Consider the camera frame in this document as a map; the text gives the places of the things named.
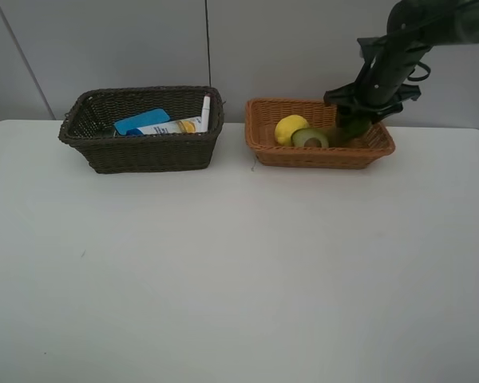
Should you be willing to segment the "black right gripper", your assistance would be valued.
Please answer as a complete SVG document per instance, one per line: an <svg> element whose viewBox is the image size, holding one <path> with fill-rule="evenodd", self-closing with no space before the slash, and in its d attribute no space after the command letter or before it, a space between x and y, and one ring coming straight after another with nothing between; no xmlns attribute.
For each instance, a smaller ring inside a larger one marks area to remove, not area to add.
<svg viewBox="0 0 479 383"><path fill-rule="evenodd" d="M336 126L351 129L354 115L370 116L377 124L399 114L403 103L421 96L417 83L430 75L422 58L430 46L403 38L359 38L363 66L354 82L328 90L323 99L336 105Z"/></svg>

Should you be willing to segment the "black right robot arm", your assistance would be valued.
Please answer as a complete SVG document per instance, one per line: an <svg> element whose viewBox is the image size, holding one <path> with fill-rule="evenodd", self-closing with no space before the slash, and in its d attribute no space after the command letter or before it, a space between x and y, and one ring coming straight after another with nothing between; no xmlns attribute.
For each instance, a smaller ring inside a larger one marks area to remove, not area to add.
<svg viewBox="0 0 479 383"><path fill-rule="evenodd" d="M358 40L363 65L354 82L325 92L337 110L341 132L358 136L367 127L400 113L421 96L414 76L431 69L422 58L442 45L479 44L479 1L400 1L390 11L386 33Z"/></svg>

